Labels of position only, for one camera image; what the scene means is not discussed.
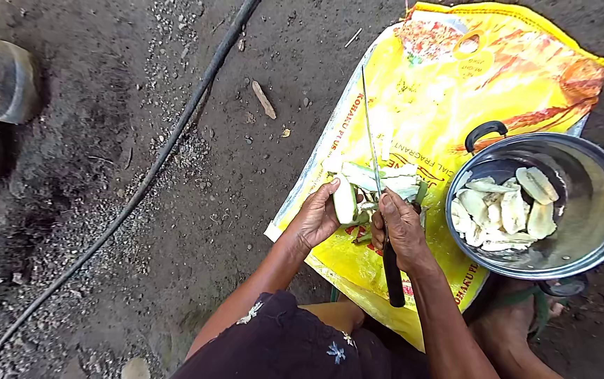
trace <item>person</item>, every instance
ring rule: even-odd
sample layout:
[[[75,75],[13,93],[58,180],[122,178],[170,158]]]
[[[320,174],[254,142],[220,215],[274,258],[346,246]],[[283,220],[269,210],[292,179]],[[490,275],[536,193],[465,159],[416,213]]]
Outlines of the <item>person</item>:
[[[373,244],[389,227],[398,267],[412,282],[427,368],[397,366],[365,314],[351,301],[298,306],[285,291],[311,249],[340,224],[331,194],[339,179],[303,203],[257,270],[218,307],[197,334],[182,378],[544,378],[561,379],[530,350],[533,301],[498,307],[466,326],[444,273],[426,245],[414,208],[390,189],[373,215]],[[513,280],[506,290],[531,286]]]

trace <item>metal pot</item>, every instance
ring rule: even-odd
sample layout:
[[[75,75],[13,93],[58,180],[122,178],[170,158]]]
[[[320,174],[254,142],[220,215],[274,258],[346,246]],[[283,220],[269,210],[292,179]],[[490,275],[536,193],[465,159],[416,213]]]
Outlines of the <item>metal pot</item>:
[[[466,150],[473,153],[483,135],[507,128],[490,121],[475,128],[466,138]],[[449,186],[446,209],[455,193],[468,180],[491,176],[503,183],[519,167],[537,167],[559,194],[555,202],[557,230],[527,250],[485,252],[466,244],[454,230],[451,215],[447,224],[461,250],[478,264],[507,277],[540,280],[545,292],[568,296],[587,285],[585,271],[604,262],[604,150],[572,135],[527,133],[506,138],[478,152],[458,170]],[[531,198],[523,193],[523,198]],[[556,283],[546,280],[559,279]]]

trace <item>soil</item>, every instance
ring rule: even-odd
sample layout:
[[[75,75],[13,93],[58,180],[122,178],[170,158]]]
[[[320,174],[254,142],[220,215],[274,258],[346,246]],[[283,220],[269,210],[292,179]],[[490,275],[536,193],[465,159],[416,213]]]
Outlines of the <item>soil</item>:
[[[519,3],[604,55],[604,2]],[[0,38],[41,62],[45,99],[28,124],[0,125],[0,335],[133,194],[240,5],[0,0]],[[240,38],[244,51],[230,52],[146,200],[15,334],[0,378],[119,378],[133,357],[154,378],[172,373],[263,259],[271,243],[262,233],[348,74],[403,11],[397,1],[260,4]],[[604,147],[604,91],[584,137]],[[604,265],[590,280],[533,346],[566,378],[604,378]],[[306,267],[290,287],[302,304],[330,297]]]

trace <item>black cable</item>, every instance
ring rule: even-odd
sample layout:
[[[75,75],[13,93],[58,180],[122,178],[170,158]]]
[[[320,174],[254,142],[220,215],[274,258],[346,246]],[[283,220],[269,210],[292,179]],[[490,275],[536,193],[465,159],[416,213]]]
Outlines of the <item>black cable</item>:
[[[159,172],[159,169],[162,168],[164,161],[168,158],[169,154],[171,154],[172,149],[178,141],[180,134],[183,132],[186,124],[192,113],[194,112],[197,104],[199,104],[202,95],[206,91],[208,85],[213,82],[215,75],[218,73],[218,69],[222,66],[224,62],[224,58],[227,56],[229,49],[234,45],[234,42],[237,40],[239,33],[241,32],[241,28],[246,24],[248,19],[251,16],[251,13],[255,9],[255,7],[260,3],[260,0],[245,0],[239,9],[232,25],[229,27],[227,34],[222,39],[220,45],[216,49],[211,62],[208,64],[206,71],[204,72],[204,78],[202,82],[197,87],[197,89],[192,93],[192,98],[189,99],[188,104],[183,111],[183,115],[181,116],[178,123],[173,128],[173,133],[164,147],[160,150],[159,155],[157,156],[157,160],[150,168],[148,175],[145,177],[143,182],[138,185],[138,189],[136,194],[129,200],[129,203],[122,209],[121,213],[118,215],[117,219],[115,219],[108,229],[101,235],[101,237],[96,240],[96,242],[89,247],[89,249],[82,254],[80,259],[77,262],[73,263],[73,265],[65,271],[62,276],[55,280],[49,288],[45,289],[45,291],[37,297],[33,301],[33,303],[28,306],[28,308],[22,313],[19,318],[8,328],[3,337],[0,339],[0,351],[3,349],[5,342],[7,342],[10,337],[19,329],[19,327],[28,320],[28,318],[42,305],[42,303],[50,297],[54,291],[59,289],[67,280],[71,278],[76,271],[84,265],[89,258],[96,253],[96,251],[110,238],[113,233],[122,225],[124,220],[131,214],[131,212],[138,206],[138,204],[145,197],[146,191],[150,184],[153,182],[155,175]]]

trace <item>dark skirt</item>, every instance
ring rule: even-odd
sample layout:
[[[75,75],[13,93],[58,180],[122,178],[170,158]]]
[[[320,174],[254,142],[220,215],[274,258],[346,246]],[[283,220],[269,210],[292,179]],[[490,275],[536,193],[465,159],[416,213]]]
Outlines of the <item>dark skirt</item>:
[[[404,359],[365,328],[350,336],[337,331],[298,308],[295,296],[277,291],[260,295],[246,317],[199,349],[172,379],[427,378],[420,358]]]

